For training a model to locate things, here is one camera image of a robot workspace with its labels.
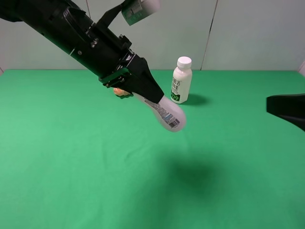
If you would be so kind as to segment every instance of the plastic bottle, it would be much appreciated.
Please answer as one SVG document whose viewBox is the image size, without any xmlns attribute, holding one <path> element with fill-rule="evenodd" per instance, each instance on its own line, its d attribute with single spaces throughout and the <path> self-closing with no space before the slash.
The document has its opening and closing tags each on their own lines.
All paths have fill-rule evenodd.
<svg viewBox="0 0 305 229">
<path fill-rule="evenodd" d="M 178 132 L 182 130 L 186 124 L 184 111 L 167 97 L 163 96 L 158 104 L 155 104 L 143 96 L 133 93 L 141 102 L 148 105 L 159 123 L 167 130 Z"/>
<path fill-rule="evenodd" d="M 192 81 L 192 59 L 186 56 L 178 59 L 177 68 L 173 72 L 172 100 L 181 104 L 188 99 Z"/>
</svg>

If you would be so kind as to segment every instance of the robotic arm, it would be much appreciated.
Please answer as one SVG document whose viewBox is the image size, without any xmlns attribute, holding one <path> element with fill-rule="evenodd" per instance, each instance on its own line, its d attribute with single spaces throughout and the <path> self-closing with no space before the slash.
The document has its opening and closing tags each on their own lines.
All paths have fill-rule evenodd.
<svg viewBox="0 0 305 229">
<path fill-rule="evenodd" d="M 176 132 L 185 125 L 184 112 L 164 96 L 147 61 L 130 49 L 128 38 L 108 28 L 120 12 L 133 25 L 159 8 L 159 0 L 125 0 L 95 23 L 71 0 L 0 0 L 0 17 L 25 22 L 95 73 L 107 88 L 135 94 L 164 128 Z"/>
</svg>

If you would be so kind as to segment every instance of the green surface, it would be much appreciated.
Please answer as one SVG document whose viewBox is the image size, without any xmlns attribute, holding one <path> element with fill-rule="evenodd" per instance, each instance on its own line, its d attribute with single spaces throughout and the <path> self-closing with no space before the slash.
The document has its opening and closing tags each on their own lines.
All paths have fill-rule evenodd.
<svg viewBox="0 0 305 229">
<path fill-rule="evenodd" d="M 6 71 L 0 229 L 304 229 L 305 133 L 265 111 L 304 91 L 296 72 L 194 72 L 171 133 L 88 71 Z"/>
</svg>

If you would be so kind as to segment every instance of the white bottle cap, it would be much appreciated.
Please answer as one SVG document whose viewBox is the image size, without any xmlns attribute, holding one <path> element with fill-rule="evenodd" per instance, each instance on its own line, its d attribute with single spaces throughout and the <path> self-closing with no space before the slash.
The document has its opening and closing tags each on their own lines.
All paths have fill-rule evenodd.
<svg viewBox="0 0 305 229">
<path fill-rule="evenodd" d="M 180 69 L 189 69 L 192 66 L 192 59 L 186 56 L 180 57 L 177 66 Z"/>
</svg>

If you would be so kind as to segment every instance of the green label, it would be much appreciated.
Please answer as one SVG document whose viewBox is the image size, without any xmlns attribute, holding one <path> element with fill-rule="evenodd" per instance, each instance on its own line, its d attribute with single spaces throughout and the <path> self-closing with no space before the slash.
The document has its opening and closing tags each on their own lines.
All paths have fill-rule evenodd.
<svg viewBox="0 0 305 229">
<path fill-rule="evenodd" d="M 172 99 L 176 100 L 176 101 L 180 101 L 180 95 L 179 94 L 175 94 L 174 92 L 172 92 Z"/>
</svg>

